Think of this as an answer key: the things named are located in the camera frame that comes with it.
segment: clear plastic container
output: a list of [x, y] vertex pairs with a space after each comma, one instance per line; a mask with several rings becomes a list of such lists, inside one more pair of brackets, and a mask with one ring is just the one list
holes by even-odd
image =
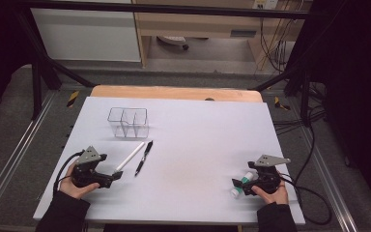
[[147, 138], [149, 136], [149, 122], [145, 108], [110, 109], [107, 118], [116, 137]]

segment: black pen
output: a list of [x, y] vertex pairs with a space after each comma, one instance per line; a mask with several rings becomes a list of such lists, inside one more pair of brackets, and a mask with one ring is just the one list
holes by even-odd
[[140, 169], [143, 166], [143, 163], [146, 161], [147, 154], [149, 154], [150, 149], [152, 149], [152, 146], [153, 146], [153, 140], [147, 144], [147, 148], [146, 148], [146, 151], [144, 152], [144, 156], [141, 159], [140, 163], [138, 164], [138, 167], [135, 170], [134, 176], [137, 176], [137, 174], [140, 172]]

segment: small bottle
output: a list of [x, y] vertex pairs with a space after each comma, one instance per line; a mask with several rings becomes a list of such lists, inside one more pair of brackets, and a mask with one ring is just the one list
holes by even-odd
[[[251, 172], [247, 172], [245, 174], [245, 176], [243, 176], [243, 178], [241, 179], [241, 181], [243, 183], [247, 183], [247, 182], [252, 181], [253, 178], [254, 178], [254, 174], [252, 174]], [[237, 198], [241, 194], [241, 192], [243, 192], [243, 189], [242, 188], [234, 187], [231, 190], [231, 195], [233, 195], [234, 198]]]

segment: hand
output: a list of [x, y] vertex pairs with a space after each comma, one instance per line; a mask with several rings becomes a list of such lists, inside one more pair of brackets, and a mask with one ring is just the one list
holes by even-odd
[[100, 187], [99, 183], [92, 183], [91, 185], [84, 187], [84, 188], [78, 188], [74, 185], [74, 183], [71, 181], [71, 174], [73, 172], [73, 168], [75, 166], [75, 163], [73, 163], [71, 166], [69, 166], [69, 169], [66, 173], [67, 178], [63, 179], [62, 182], [60, 183], [60, 191], [63, 193], [76, 198], [80, 199], [82, 198], [85, 194], [98, 189]]
[[285, 182], [282, 180], [279, 183], [278, 189], [273, 194], [268, 194], [257, 186], [253, 186], [252, 190], [263, 198], [267, 204], [276, 202], [277, 205], [288, 205], [288, 191], [285, 189]]

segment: sleeve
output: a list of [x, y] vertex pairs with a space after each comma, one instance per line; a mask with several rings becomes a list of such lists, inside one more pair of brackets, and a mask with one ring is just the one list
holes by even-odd
[[80, 232], [90, 203], [77, 200], [62, 191], [54, 196], [49, 208], [36, 227], [36, 232]]
[[259, 232], [296, 232], [289, 205], [268, 204], [257, 212]]

